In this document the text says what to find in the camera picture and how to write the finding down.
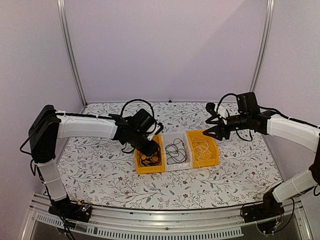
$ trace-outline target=plastic tray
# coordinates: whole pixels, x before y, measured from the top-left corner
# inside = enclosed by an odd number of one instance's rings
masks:
[[[193,168],[195,169],[219,164],[219,149],[216,142],[212,137],[203,135],[203,131],[204,130],[186,131],[193,156]],[[209,150],[203,155],[196,150],[196,146],[204,146],[207,148],[207,144],[201,141],[205,141],[208,144]]]
[[[162,145],[163,145],[163,152],[164,152],[164,165],[165,171],[177,171],[177,170],[186,170],[193,168],[193,158],[192,158],[192,151],[189,145],[188,137],[186,132],[171,132],[171,133],[164,133],[161,135],[162,138]],[[176,163],[170,158],[170,155],[167,154],[166,147],[169,144],[173,144],[174,141],[181,140],[183,142],[183,146],[180,144],[177,145],[179,148],[185,149],[186,160],[183,163]]]
[[[139,151],[134,151],[134,161],[135,161],[135,169],[137,174],[153,174],[153,173],[163,173],[165,171],[165,155],[164,155],[164,148],[162,145],[162,138],[161,135],[155,135],[153,140],[156,141],[161,148],[161,161],[157,166],[143,166],[139,163]]]

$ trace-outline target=tangled black cable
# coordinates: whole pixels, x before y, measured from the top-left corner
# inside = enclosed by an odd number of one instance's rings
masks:
[[[154,154],[150,156],[144,155],[142,152],[138,153],[138,162],[140,167],[153,167],[158,166],[161,163],[161,149],[159,144],[157,144],[157,150]]]
[[[173,140],[173,143],[170,143],[165,147],[165,154],[169,156],[166,160],[168,165],[183,164],[188,159],[185,144],[178,137]]]

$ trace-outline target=table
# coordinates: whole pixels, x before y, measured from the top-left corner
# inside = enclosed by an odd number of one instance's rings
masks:
[[[89,104],[84,113],[107,116],[119,114],[124,103]],[[152,103],[163,133],[207,129],[209,118],[202,102]],[[223,103],[231,115],[235,103]],[[134,102],[124,116],[148,106]],[[248,138],[248,130],[239,131]],[[134,154],[121,152],[118,141],[97,137],[70,138],[58,169],[72,200],[95,205],[134,209],[182,210],[228,207],[261,201],[271,187],[282,181],[276,163],[259,133],[253,141],[218,141],[219,165],[200,169],[154,174],[137,174]]]

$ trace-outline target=black cable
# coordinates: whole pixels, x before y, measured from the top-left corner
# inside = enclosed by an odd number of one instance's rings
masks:
[[[57,116],[72,116],[72,117],[85,117],[85,118],[94,118],[94,119],[108,119],[113,120],[110,116],[100,116],[92,114],[82,114],[82,113],[70,113],[70,112],[57,112]]]
[[[133,100],[130,100],[130,101],[127,101],[127,102],[123,105],[123,107],[122,107],[122,109],[121,109],[120,117],[123,118],[123,114],[124,114],[124,111],[125,111],[126,106],[127,106],[128,104],[130,104],[130,103],[133,103],[133,102],[143,102],[143,103],[147,104],[147,105],[150,107],[150,109],[151,109],[153,119],[155,119],[155,111],[154,111],[154,108],[152,107],[151,103],[148,102],[148,101],[146,101],[146,100],[139,99],[139,98],[133,99]],[[152,133],[156,130],[156,128],[157,128],[157,122],[155,122],[155,124],[154,124],[154,129],[153,129],[152,131],[150,131],[150,132],[146,131],[146,132],[144,132],[144,134],[152,134]]]
[[[274,233],[278,233],[280,231],[282,231],[283,229],[285,229],[286,226],[288,226],[288,224],[290,223],[291,219],[293,218],[294,216],[294,213],[295,213],[295,200],[293,198],[291,198],[292,200],[292,213],[291,213],[291,216],[289,218],[289,220],[286,222],[286,224],[283,226],[283,228],[279,229],[279,230],[275,230]]]
[[[165,154],[169,156],[166,160],[168,165],[183,164],[188,159],[185,144],[178,137],[173,140],[173,143],[170,143],[165,147]]]
[[[254,139],[254,138],[252,137],[252,134],[251,134],[251,130],[250,130],[250,129],[249,129],[250,140],[241,137],[240,134],[239,134],[239,132],[238,132],[238,130],[235,130],[235,132],[236,132],[237,136],[238,136],[241,140],[243,140],[243,141],[252,142],[252,140]]]
[[[34,159],[32,159],[32,160],[30,161],[30,169],[31,169],[31,172],[32,172],[33,176],[35,177],[35,176],[36,176],[36,171],[37,171],[37,165],[34,164],[34,166],[32,166],[32,163],[33,163],[34,161],[35,161]]]
[[[278,109],[276,108],[272,108],[272,107],[264,107],[264,106],[258,106],[259,108],[261,109],[264,109],[264,110],[270,110],[270,111],[274,111],[276,112],[277,114],[279,114],[281,117],[285,118],[285,119],[288,119],[288,120],[291,120],[291,121],[294,121],[294,122],[297,122],[297,123],[300,123],[300,124],[306,124],[306,125],[309,125],[311,127],[314,127],[314,128],[318,128],[317,125],[314,125],[312,123],[309,123],[307,121],[302,121],[302,120],[299,120],[299,119],[296,119],[296,118],[291,118],[291,117],[288,117],[286,115],[284,115],[283,113],[281,113]]]
[[[218,109],[219,109],[222,101],[223,101],[226,97],[228,97],[228,96],[235,96],[235,97],[237,97],[237,95],[236,95],[235,93],[232,93],[232,92],[227,93],[226,95],[224,95],[224,96],[220,99],[218,105],[216,106],[216,113],[217,113],[222,119],[224,119],[224,120],[226,120],[226,119],[218,113]]]
[[[52,116],[56,116],[56,114],[50,114],[48,116],[46,116],[44,119],[42,119],[38,124],[37,124],[37,128],[34,129],[32,131],[32,133],[29,135],[29,137],[22,143],[22,145],[20,146],[19,150],[20,152],[24,153],[24,154],[28,154],[30,156],[32,156],[32,154],[30,152],[24,151],[22,148],[29,142],[29,140],[32,138],[32,136],[37,132],[38,128],[41,128],[43,123],[50,117]]]
[[[161,149],[159,144],[157,144],[157,151],[155,151],[150,156],[145,156],[142,152],[138,153],[138,163],[141,167],[154,167],[161,162]]]
[[[139,99],[139,98],[133,99],[133,100],[130,100],[130,101],[127,101],[127,102],[123,105],[123,107],[122,107],[122,109],[121,109],[121,112],[120,112],[120,117],[121,117],[121,118],[123,118],[123,115],[124,115],[124,111],[125,111],[125,109],[126,109],[126,106],[127,106],[128,104],[130,104],[130,103],[133,103],[133,102],[143,102],[143,103],[147,104],[147,105],[150,107],[151,112],[152,112],[152,117],[153,117],[153,119],[155,120],[155,111],[154,111],[154,108],[152,107],[151,103],[149,103],[149,102],[146,101],[146,100]],[[153,130],[150,131],[150,132],[148,132],[148,131],[143,132],[143,134],[145,134],[145,135],[152,134],[152,133],[156,130],[156,128],[157,128],[157,121],[155,120]],[[126,147],[127,147],[127,143],[125,143],[124,148],[121,149],[121,151],[122,151],[124,154],[132,154],[132,153],[135,151],[135,148],[133,148],[133,149],[130,150],[130,151],[125,151]]]
[[[315,186],[314,189],[313,189],[313,195],[314,195],[315,197],[318,197],[318,196],[320,195],[320,191],[319,191],[318,193],[316,193],[317,187],[319,187],[319,186]]]
[[[240,216],[241,216],[242,218],[245,217],[244,214],[243,214],[244,206],[245,206],[245,205],[249,205],[249,204],[252,204],[252,205],[255,206],[255,204],[254,204],[253,202],[247,202],[247,203],[243,204],[242,207],[241,207],[241,209],[240,209]]]

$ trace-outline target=wire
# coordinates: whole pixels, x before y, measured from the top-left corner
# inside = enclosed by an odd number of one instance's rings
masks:
[[[133,100],[130,100],[130,101],[127,101],[127,102],[123,105],[123,107],[122,107],[122,109],[121,109],[120,117],[123,117],[123,114],[124,114],[124,111],[125,111],[126,106],[127,106],[128,104],[130,104],[130,103],[133,103],[133,102],[143,102],[143,103],[147,104],[147,105],[150,107],[150,109],[151,109],[153,119],[155,119],[155,111],[154,111],[154,108],[152,107],[151,103],[148,102],[148,101],[146,101],[146,100],[139,99],[139,98],[133,99]],[[150,132],[147,132],[147,131],[146,131],[146,132],[144,132],[144,134],[152,134],[152,133],[156,130],[156,128],[157,128],[157,122],[155,122],[155,124],[154,124],[154,129],[153,129],[152,131],[150,131]]]
[[[277,222],[276,222],[276,224],[275,224],[275,226],[274,226],[273,228],[270,228],[270,229],[264,231],[263,229],[260,229],[260,228],[258,227],[258,224],[256,223],[256,228],[259,230],[260,233],[262,233],[262,234],[265,235],[265,236],[269,236],[269,235],[272,235],[272,234],[275,234],[275,233],[278,233],[278,232],[282,231],[283,229],[286,228],[286,226],[289,225],[289,223],[291,222],[291,220],[292,220],[292,218],[293,218],[293,216],[294,216],[294,213],[295,213],[295,200],[294,200],[293,198],[290,198],[290,199],[292,200],[292,212],[291,212],[290,218],[289,218],[289,220],[286,222],[286,224],[285,224],[281,229],[277,230],[277,228],[279,227],[279,225],[283,222],[283,217],[284,217],[284,216],[281,214],[281,212],[280,212],[280,219],[277,220]]]
[[[155,111],[154,111],[154,108],[152,107],[152,105],[151,105],[150,102],[148,102],[148,101],[146,101],[146,100],[143,100],[143,99],[139,99],[139,98],[133,99],[133,100],[130,100],[130,101],[127,101],[127,102],[123,105],[123,107],[122,107],[122,109],[121,109],[120,117],[123,118],[123,115],[124,115],[124,111],[125,111],[125,109],[126,109],[126,106],[127,106],[128,104],[130,104],[130,103],[133,103],[133,102],[143,102],[143,103],[147,104],[147,105],[150,107],[151,113],[152,113],[152,117],[153,117],[153,119],[154,119],[154,121],[155,121],[155,123],[154,123],[154,128],[153,128],[153,130],[152,130],[151,132],[146,131],[146,132],[143,132],[143,134],[146,134],[146,135],[152,134],[152,133],[157,129],[157,121],[155,120]],[[132,153],[135,151],[135,148],[133,148],[133,149],[130,150],[130,151],[125,151],[126,147],[127,147],[127,143],[125,143],[124,148],[121,149],[121,151],[122,151],[124,154],[132,154]]]
[[[142,152],[138,153],[140,167],[154,167],[161,163],[161,149],[158,143],[156,145],[157,150],[150,156],[146,156]]]
[[[241,207],[241,209],[240,209],[240,216],[241,216],[242,218],[245,217],[245,215],[243,214],[244,206],[249,205],[249,204],[252,204],[252,205],[255,206],[255,204],[254,204],[253,202],[247,202],[247,203],[243,204],[242,207]]]
[[[23,148],[24,146],[29,142],[29,140],[32,138],[32,136],[37,132],[37,130],[39,130],[39,128],[42,127],[43,123],[50,117],[52,116],[56,116],[56,114],[50,114],[48,116],[46,116],[44,119],[42,119],[36,126],[36,129],[33,129],[32,133],[29,135],[29,137],[22,143],[22,145],[20,146],[19,150],[20,152],[24,153],[24,154],[28,154],[30,156],[32,156],[32,154],[30,152],[24,151]]]
[[[292,201],[292,213],[291,213],[291,215],[290,215],[290,218],[289,218],[289,220],[286,222],[286,224],[285,224],[281,229],[276,230],[274,233],[278,233],[278,232],[282,231],[283,229],[285,229],[285,227],[288,226],[288,224],[290,223],[291,219],[292,219],[293,216],[294,216],[294,213],[295,213],[295,200],[294,200],[293,198],[290,198],[290,199],[291,199],[291,201]]]
[[[226,120],[226,118],[224,118],[223,116],[221,116],[221,115],[218,113],[218,109],[219,109],[222,101],[223,101],[226,97],[228,97],[228,96],[235,96],[235,97],[237,97],[237,95],[236,95],[235,93],[232,93],[232,92],[227,93],[226,95],[224,95],[224,96],[220,99],[218,105],[216,106],[216,113],[217,113],[222,119],[224,119],[224,120]]]
[[[317,187],[319,187],[319,185],[318,185],[318,186],[315,186],[314,189],[313,189],[313,195],[314,195],[315,197],[318,197],[318,196],[320,195],[320,191],[319,191],[318,193],[316,193]]]
[[[166,160],[168,165],[183,164],[188,159],[185,143],[178,137],[165,147],[165,154],[169,156]]]
[[[303,120],[299,120],[299,119],[296,119],[296,118],[291,118],[291,117],[288,117],[286,115],[284,115],[283,113],[281,113],[278,109],[276,108],[272,108],[272,107],[264,107],[264,106],[258,106],[259,108],[261,109],[264,109],[264,110],[270,110],[270,111],[274,111],[276,112],[277,114],[279,114],[281,117],[285,118],[285,119],[288,119],[288,120],[291,120],[291,121],[294,121],[294,122],[297,122],[297,123],[300,123],[300,124],[306,124],[306,125],[309,125],[311,127],[314,127],[314,128],[318,128],[317,125],[314,125],[312,123],[309,123],[307,121],[303,121]]]
[[[252,141],[253,141],[253,137],[252,137],[252,134],[251,134],[251,130],[250,130],[250,129],[249,129],[250,140],[241,137],[240,134],[239,134],[239,132],[238,132],[238,130],[235,130],[235,132],[236,132],[237,136],[238,136],[241,140],[246,141],[246,142],[252,142]]]
[[[100,116],[92,114],[82,114],[82,113],[70,113],[70,112],[56,112],[57,116],[72,116],[72,117],[85,117],[85,118],[94,118],[94,119],[108,119],[113,120],[110,116]]]
[[[191,145],[194,149],[194,157],[196,158],[197,163],[198,161],[208,160],[213,155],[213,153],[209,150],[208,142],[202,137],[199,137],[199,136],[193,137],[191,139]]]
[[[37,165],[36,164],[34,164],[34,166],[32,166],[32,163],[34,162],[35,160],[34,159],[32,159],[31,161],[30,161],[30,169],[31,169],[31,172],[32,172],[32,174],[33,174],[33,176],[35,177],[36,176],[36,171],[37,171]]]

